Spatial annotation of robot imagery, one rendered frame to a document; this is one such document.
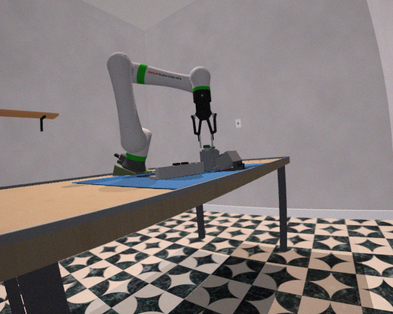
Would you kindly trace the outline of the white sloping button panel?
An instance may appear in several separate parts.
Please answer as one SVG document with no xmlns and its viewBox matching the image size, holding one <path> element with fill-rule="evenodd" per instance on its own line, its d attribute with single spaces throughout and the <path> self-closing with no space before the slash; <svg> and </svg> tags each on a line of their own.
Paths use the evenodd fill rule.
<svg viewBox="0 0 393 314">
<path fill-rule="evenodd" d="M 214 161 L 220 169 L 217 171 L 235 171 L 242 168 L 245 169 L 241 157 L 235 150 L 226 151 L 225 153 L 219 155 L 219 157 Z"/>
</svg>

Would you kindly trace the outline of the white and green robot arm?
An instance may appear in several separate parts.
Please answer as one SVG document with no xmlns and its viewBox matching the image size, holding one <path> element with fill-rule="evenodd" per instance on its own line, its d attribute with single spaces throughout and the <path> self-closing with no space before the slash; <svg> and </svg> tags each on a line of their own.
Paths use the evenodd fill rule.
<svg viewBox="0 0 393 314">
<path fill-rule="evenodd" d="M 190 75 L 183 75 L 131 62 L 126 54 L 116 52 L 108 58 L 107 69 L 117 104 L 121 145 L 126 151 L 126 154 L 115 153 L 114 156 L 118 158 L 118 164 L 122 164 L 123 168 L 130 171 L 144 172 L 146 170 L 145 160 L 152 136 L 149 130 L 141 127 L 132 83 L 185 90 L 193 93 L 195 104 L 201 101 L 212 101 L 211 76 L 205 67 L 195 67 Z"/>
</svg>

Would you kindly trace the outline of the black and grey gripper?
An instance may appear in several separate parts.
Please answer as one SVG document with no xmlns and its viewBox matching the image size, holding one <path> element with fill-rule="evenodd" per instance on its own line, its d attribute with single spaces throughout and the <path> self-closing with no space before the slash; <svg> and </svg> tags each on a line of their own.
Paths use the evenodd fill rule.
<svg viewBox="0 0 393 314">
<path fill-rule="evenodd" d="M 212 115 L 212 117 L 214 118 L 214 131 L 212 130 L 211 124 L 210 124 L 210 120 L 209 117 Z M 199 125 L 198 125 L 198 132 L 196 131 L 196 124 L 195 124 L 195 118 L 199 119 Z M 196 113 L 194 115 L 191 115 L 191 118 L 193 120 L 193 129 L 194 129 L 194 134 L 198 135 L 198 142 L 200 142 L 200 148 L 201 147 L 201 138 L 200 138 L 200 130 L 201 130 L 201 124 L 203 120 L 207 120 L 208 123 L 208 127 L 210 129 L 210 133 L 211 133 L 211 143 L 212 143 L 212 147 L 214 147 L 213 145 L 213 140 L 214 140 L 214 133 L 216 133 L 217 128 L 216 128 L 216 113 L 212 113 L 211 109 L 210 109 L 210 102 L 208 101 L 201 101 L 196 103 Z"/>
</svg>

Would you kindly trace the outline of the blue flat mat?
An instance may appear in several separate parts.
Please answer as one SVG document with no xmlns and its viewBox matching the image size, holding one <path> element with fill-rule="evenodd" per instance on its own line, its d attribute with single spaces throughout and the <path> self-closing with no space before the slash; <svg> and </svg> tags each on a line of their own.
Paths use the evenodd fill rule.
<svg viewBox="0 0 393 314">
<path fill-rule="evenodd" d="M 94 184 L 94 185 L 103 185 L 103 186 L 121 186 L 121 187 L 132 187 L 132 188 L 153 188 L 153 189 L 166 189 L 166 190 L 176 190 L 179 188 L 183 188 L 186 186 L 191 186 L 194 184 L 202 183 L 204 181 L 209 181 L 212 179 L 216 179 L 218 177 L 226 176 L 232 173 L 236 173 L 239 171 L 243 171 L 245 169 L 238 169 L 235 171 L 217 171 L 220 170 L 219 168 L 213 170 L 204 170 L 204 173 L 194 174 L 194 175 L 186 175 L 181 177 L 174 177 L 169 179 L 161 179 L 161 180 L 150 180 L 145 177 L 137 177 L 135 175 L 131 176 L 115 176 L 114 178 L 119 179 L 123 182 L 101 178 L 95 179 L 100 181 L 81 181 L 80 182 L 73 182 L 78 184 Z M 104 184 L 103 184 L 104 183 Z"/>
</svg>

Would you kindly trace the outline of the dark table edge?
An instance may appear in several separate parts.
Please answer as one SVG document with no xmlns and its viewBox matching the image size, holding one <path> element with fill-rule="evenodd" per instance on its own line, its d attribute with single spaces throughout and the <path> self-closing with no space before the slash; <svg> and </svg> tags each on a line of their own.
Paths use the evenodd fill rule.
<svg viewBox="0 0 393 314">
<path fill-rule="evenodd" d="M 281 158 L 281 159 L 279 159 Z M 182 194 L 186 194 L 216 183 L 220 183 L 222 181 L 226 181 L 228 179 L 232 179 L 234 177 L 243 175 L 245 173 L 249 173 L 251 171 L 255 171 L 257 169 L 260 169 L 262 167 L 266 167 L 269 166 L 271 164 L 275 164 L 277 162 L 280 162 L 282 160 L 288 159 L 290 158 L 289 156 L 284 156 L 284 157 L 274 157 L 274 158 L 254 158 L 254 159 L 244 159 L 242 161 L 248 161 L 248 160 L 268 160 L 268 159 L 279 159 L 279 160 L 275 160 L 273 162 L 269 162 L 266 164 L 262 164 L 260 166 L 255 166 L 249 169 L 245 169 L 243 171 L 239 171 L 236 173 L 232 173 L 226 176 L 222 176 L 222 177 L 218 177 L 216 179 L 212 179 L 209 181 L 204 181 L 202 183 L 198 183 L 198 184 L 194 184 L 191 186 L 186 186 L 183 188 L 179 188 L 176 190 L 172 190 L 169 192 L 165 192 L 165 193 L 161 193 L 161 194 L 157 194 L 154 196 L 150 196 L 147 198 L 142 198 L 139 200 L 135 200 L 135 201 L 130 201 L 127 203 L 122 203 L 120 205 L 115 205 L 112 207 L 107 207 L 104 209 L 99 209 L 96 211 L 91 211 L 88 213 L 83 213 L 80 215 L 75 215 L 72 217 L 67 217 L 67 218 L 62 218 L 59 220 L 54 220 L 51 222 L 46 222 L 46 223 L 42 223 L 42 224 L 38 224 L 35 226 L 29 226 L 26 228 L 21 228 L 18 230 L 13 230 L 13 231 L 9 231 L 9 232 L 5 232 L 0 234 L 0 247 L 5 246 L 5 245 L 9 245 L 12 243 L 17 243 L 19 241 L 24 241 L 27 239 L 31 239 L 34 237 L 38 237 L 38 236 L 43 236 L 45 234 L 50 234 L 52 232 L 57 232 L 60 230 L 64 230 L 67 228 L 71 228 L 74 226 L 78 226 L 81 224 L 85 224 L 88 222 L 92 222 L 95 220 L 100 220 L 102 218 L 106 218 L 106 217 L 110 217 L 113 215 L 117 215 L 120 213 L 124 213 L 127 211 L 131 211 L 133 209 L 137 209 L 140 207 L 144 207 L 146 205 L 151 205 L 153 203 L 157 203 L 163 200 L 167 200 L 176 196 L 180 196 Z M 70 179 L 60 179 L 60 180 L 54 180 L 54 181 L 44 181 L 44 182 L 38 182 L 38 183 L 28 183 L 28 184 L 17 184 L 17 185 L 12 185 L 12 186 L 2 186 L 0 187 L 0 190 L 2 189 L 8 189 L 8 188 L 18 188 L 18 187 L 23 187 L 23 186 L 33 186 L 33 185 L 38 185 L 38 184 L 48 184 L 48 183 L 58 183 L 58 182 L 62 182 L 62 181 L 72 181 L 72 180 L 78 180 L 78 179 L 87 179 L 87 178 L 93 178 L 93 177 L 103 177 L 103 176 L 107 176 L 107 175 L 113 175 L 113 173 L 107 173 L 107 174 L 101 174 L 101 175 L 91 175 L 91 176 L 86 176 L 86 177 L 75 177 L 75 178 L 70 178 Z"/>
</svg>

